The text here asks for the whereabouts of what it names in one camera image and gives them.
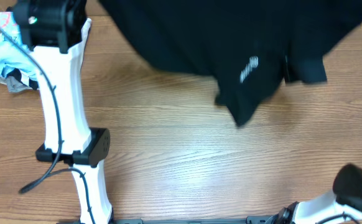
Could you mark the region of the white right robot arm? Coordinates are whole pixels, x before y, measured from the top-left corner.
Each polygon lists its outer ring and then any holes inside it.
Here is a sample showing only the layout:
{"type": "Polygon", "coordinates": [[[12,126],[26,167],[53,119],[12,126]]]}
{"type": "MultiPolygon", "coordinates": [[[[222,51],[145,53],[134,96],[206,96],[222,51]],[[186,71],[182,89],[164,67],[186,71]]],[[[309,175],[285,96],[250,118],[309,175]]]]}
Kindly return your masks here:
{"type": "Polygon", "coordinates": [[[347,164],[323,195],[284,207],[267,223],[359,223],[362,221],[362,168],[347,164]]]}

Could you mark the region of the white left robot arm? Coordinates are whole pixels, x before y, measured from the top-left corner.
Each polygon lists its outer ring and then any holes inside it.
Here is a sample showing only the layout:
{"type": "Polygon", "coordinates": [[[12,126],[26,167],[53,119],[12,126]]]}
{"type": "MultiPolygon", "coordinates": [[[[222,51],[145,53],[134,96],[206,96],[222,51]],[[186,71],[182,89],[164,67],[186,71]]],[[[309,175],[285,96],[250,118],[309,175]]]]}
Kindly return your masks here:
{"type": "Polygon", "coordinates": [[[45,118],[45,141],[36,150],[48,171],[21,188],[32,190],[59,172],[60,161],[72,173],[80,201],[79,223],[113,223],[104,177],[110,146],[106,128],[91,128],[85,116],[80,72],[91,28],[83,0],[18,1],[12,8],[27,58],[36,67],[45,118]]]}

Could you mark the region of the black polo shirt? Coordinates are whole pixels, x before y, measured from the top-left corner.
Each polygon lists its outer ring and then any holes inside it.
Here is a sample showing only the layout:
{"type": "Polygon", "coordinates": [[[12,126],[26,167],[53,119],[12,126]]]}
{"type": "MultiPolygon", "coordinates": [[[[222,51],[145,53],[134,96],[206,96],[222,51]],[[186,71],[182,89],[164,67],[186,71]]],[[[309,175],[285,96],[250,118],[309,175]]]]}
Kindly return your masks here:
{"type": "Polygon", "coordinates": [[[107,0],[134,50],[166,72],[208,75],[245,125],[282,82],[323,83],[324,56],[362,23],[362,0],[107,0]]]}

